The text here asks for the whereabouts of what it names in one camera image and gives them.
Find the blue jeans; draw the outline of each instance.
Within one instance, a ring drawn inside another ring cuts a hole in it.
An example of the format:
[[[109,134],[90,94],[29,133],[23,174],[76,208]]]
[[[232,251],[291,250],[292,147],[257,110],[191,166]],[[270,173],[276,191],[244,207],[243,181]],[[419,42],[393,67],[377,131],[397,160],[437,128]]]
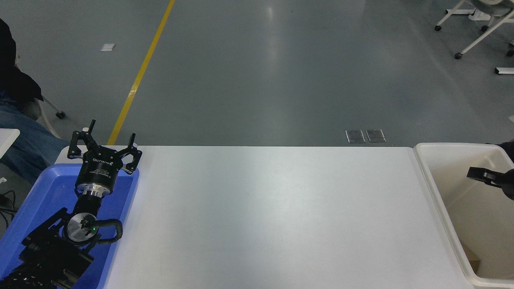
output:
[[[0,128],[20,130],[19,137],[0,158],[0,162],[32,184],[44,169],[53,165],[61,150],[69,145],[2,99]]]

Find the black gripper in bin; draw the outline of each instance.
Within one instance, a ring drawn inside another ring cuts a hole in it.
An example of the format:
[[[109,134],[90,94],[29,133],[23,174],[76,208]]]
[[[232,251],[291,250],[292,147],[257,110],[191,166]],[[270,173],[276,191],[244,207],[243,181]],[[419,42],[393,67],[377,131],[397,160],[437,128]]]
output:
[[[467,177],[493,187],[501,188],[503,193],[514,201],[514,169],[506,173],[500,173],[485,168],[470,167]]]

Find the white table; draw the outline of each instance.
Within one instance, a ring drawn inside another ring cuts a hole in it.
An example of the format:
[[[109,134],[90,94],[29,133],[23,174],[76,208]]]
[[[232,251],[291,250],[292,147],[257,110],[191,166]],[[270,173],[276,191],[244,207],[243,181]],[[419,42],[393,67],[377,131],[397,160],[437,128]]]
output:
[[[410,148],[139,149],[107,289],[473,288]]]
[[[7,152],[20,135],[17,129],[0,129],[0,158]]]

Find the beige plastic bin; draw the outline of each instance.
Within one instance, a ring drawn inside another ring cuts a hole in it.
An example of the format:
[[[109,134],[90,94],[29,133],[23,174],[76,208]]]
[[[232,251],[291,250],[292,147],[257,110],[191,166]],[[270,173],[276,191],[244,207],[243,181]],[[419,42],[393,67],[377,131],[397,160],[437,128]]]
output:
[[[514,201],[466,177],[469,167],[514,169],[505,151],[492,144],[420,143],[414,152],[466,277],[478,286],[514,288]],[[480,259],[477,274],[459,239]]]

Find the gray floor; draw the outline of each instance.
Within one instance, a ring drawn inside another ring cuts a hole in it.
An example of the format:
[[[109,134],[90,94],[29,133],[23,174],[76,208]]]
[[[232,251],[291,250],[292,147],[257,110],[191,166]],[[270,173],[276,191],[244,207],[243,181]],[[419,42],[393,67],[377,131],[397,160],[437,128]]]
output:
[[[513,26],[455,60],[484,24],[434,31],[455,2],[176,0],[117,144],[349,146],[348,129],[388,141],[359,146],[511,140],[514,76],[493,70],[514,67]],[[64,139],[95,118],[107,142],[167,4],[0,2],[21,69],[68,115],[46,106]]]

